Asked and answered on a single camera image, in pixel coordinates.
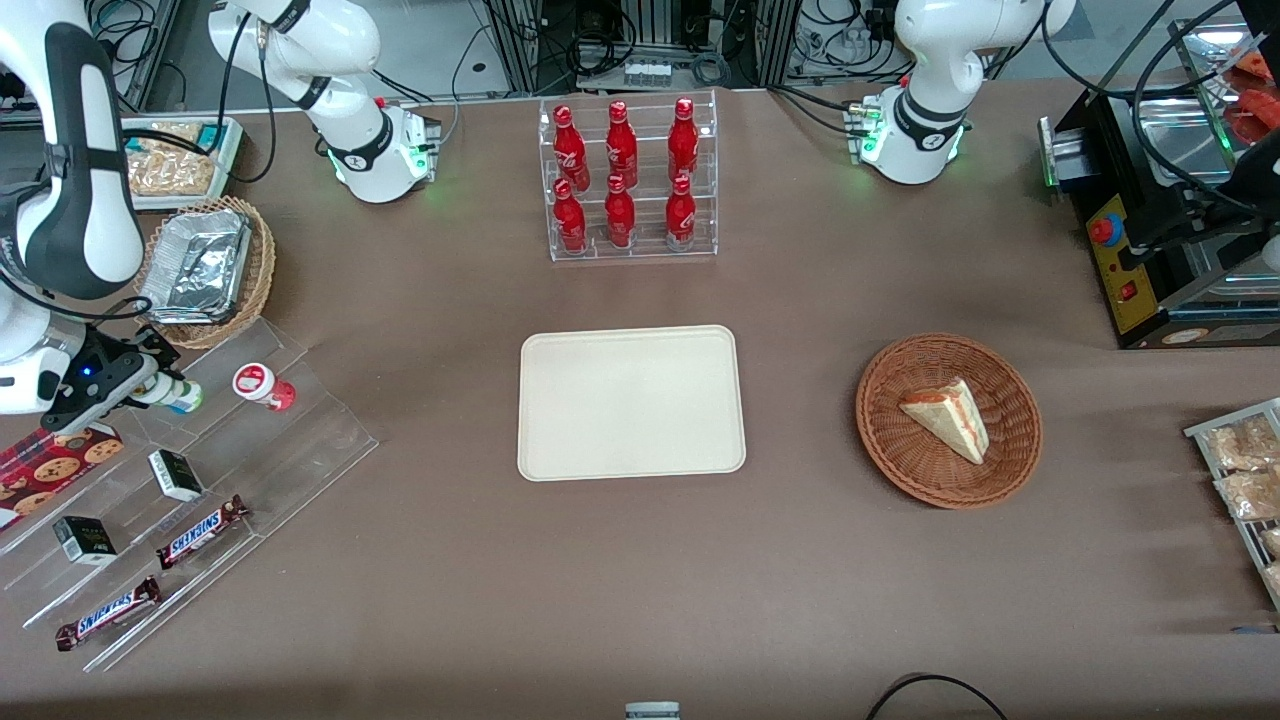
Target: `red label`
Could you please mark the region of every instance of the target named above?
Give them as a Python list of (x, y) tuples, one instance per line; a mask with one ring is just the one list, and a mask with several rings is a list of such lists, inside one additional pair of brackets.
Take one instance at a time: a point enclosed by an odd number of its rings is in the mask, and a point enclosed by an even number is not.
[(236, 389), (256, 392), (266, 382), (266, 372), (261, 365), (246, 365), (236, 374)]

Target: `red button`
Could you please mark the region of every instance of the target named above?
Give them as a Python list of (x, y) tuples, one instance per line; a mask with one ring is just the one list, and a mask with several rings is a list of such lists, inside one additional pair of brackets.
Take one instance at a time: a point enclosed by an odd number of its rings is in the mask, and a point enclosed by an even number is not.
[(1112, 223), (1106, 218), (1093, 220), (1093, 223), (1089, 224), (1089, 240), (1097, 242), (1098, 245), (1106, 245), (1107, 242), (1111, 242), (1111, 238), (1115, 237), (1115, 233), (1116, 233), (1115, 223)]

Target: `brown table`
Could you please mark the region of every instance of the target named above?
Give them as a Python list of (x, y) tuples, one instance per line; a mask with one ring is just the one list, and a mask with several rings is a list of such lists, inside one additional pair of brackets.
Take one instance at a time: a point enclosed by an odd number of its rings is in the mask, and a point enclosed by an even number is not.
[[(1039, 182), (1036, 119), (1075, 94), (993, 83), (943, 177), (897, 187), (777, 99), (722, 92), (719, 258), (613, 268), (547, 258), (536, 102), (467, 106), (439, 181), (388, 206), (282, 118), (243, 191), (279, 242), (266, 314), (384, 445), (110, 673), (5, 610), (0, 716), (836, 719), (938, 671), (1020, 717), (1274, 717), (1280, 642), (1226, 634), (1267, 601), (1180, 430), (1280, 395), (1277, 355), (1115, 350)], [(742, 470), (520, 477), (527, 336), (698, 323), (737, 336)], [(1044, 457), (1001, 506), (920, 505), (856, 441), (863, 365), (923, 331), (1037, 393)], [(916, 687), (884, 716), (977, 707)]]

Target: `snickers bar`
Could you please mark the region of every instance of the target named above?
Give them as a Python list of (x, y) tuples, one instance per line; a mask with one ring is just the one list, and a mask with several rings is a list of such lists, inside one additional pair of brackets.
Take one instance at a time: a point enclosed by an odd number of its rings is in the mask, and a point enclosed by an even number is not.
[(81, 618), (79, 623), (68, 623), (58, 628), (58, 650), (67, 652), (84, 642), (84, 638), (119, 621), (134, 610), (151, 603), (160, 605), (161, 600), (160, 585), (155, 578), (148, 577), (142, 580), (141, 585), (99, 607), (97, 612)]
[(244, 515), (248, 515), (248, 507), (244, 507), (238, 495), (232, 496), (218, 510), (214, 510), (207, 518), (197, 523), (195, 528), (178, 536), (168, 547), (157, 550), (156, 556), (160, 557), (160, 568), (165, 570), (173, 568)]

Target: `red bottle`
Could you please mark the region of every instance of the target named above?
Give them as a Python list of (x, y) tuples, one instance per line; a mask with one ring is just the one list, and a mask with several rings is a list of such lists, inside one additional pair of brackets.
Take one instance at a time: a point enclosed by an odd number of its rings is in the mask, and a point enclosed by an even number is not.
[(689, 195), (689, 176), (677, 177), (671, 190), (667, 199), (667, 247), (684, 252), (694, 243), (694, 213), (698, 210)]
[(573, 187), (564, 178), (556, 178), (556, 204), (552, 205), (552, 214), (556, 215), (556, 228), (559, 231), (561, 243), (564, 252), (581, 255), (586, 252), (586, 215), (582, 213), (582, 204), (573, 197)]
[(672, 182), (681, 173), (694, 177), (698, 169), (698, 127), (694, 124), (694, 101), (687, 97), (676, 100), (676, 122), (667, 136), (667, 174)]
[(609, 176), (609, 196), (604, 199), (609, 219), (609, 242), (620, 250), (631, 247), (636, 234), (636, 204), (627, 192), (627, 183), (618, 173)]
[(573, 113), (567, 105), (558, 105), (552, 111), (556, 119), (556, 164), (561, 176), (573, 183), (576, 192), (586, 192), (591, 186), (591, 173), (586, 169), (586, 143), (582, 133), (573, 127)]
[(609, 152), (609, 173), (622, 176), (627, 187), (635, 187), (640, 179), (636, 131), (627, 120), (627, 104), (621, 100), (609, 102), (609, 135), (604, 147)]

